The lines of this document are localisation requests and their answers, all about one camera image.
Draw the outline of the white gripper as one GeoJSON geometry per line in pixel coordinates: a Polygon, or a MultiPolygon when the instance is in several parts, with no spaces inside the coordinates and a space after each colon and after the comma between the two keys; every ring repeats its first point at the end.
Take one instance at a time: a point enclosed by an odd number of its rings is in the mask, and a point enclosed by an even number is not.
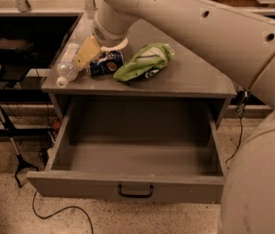
{"type": "Polygon", "coordinates": [[[108,48],[115,47],[126,39],[125,34],[115,34],[105,29],[100,23],[98,16],[94,17],[92,34],[93,36],[88,37],[84,41],[74,59],[74,63],[79,70],[84,69],[92,60],[100,56],[100,46],[108,48]]]}

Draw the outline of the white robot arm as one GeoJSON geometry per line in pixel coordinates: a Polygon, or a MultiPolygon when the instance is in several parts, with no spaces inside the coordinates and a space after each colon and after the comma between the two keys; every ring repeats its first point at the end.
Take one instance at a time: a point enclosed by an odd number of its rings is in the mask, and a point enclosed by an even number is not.
{"type": "Polygon", "coordinates": [[[139,19],[272,108],[230,165],[218,234],[275,234],[275,20],[208,0],[102,0],[94,33],[112,47],[139,19]]]}

